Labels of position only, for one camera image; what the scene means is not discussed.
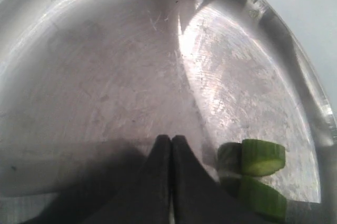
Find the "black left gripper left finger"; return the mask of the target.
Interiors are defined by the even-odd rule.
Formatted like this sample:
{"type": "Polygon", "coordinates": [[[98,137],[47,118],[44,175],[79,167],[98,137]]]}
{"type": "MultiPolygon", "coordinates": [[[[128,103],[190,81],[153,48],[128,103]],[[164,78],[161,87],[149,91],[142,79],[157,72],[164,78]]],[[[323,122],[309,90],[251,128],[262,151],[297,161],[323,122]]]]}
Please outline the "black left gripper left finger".
{"type": "Polygon", "coordinates": [[[171,140],[159,135],[136,178],[83,223],[169,223],[171,140]]]}

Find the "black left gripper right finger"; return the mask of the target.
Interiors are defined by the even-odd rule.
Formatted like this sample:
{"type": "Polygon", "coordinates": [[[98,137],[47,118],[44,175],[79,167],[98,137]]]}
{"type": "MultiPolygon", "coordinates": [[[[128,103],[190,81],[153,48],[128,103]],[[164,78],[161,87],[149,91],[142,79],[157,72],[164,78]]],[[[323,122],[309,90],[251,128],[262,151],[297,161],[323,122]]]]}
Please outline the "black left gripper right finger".
{"type": "Polygon", "coordinates": [[[172,138],[171,186],[175,223],[263,223],[221,189],[182,135],[172,138]]]}

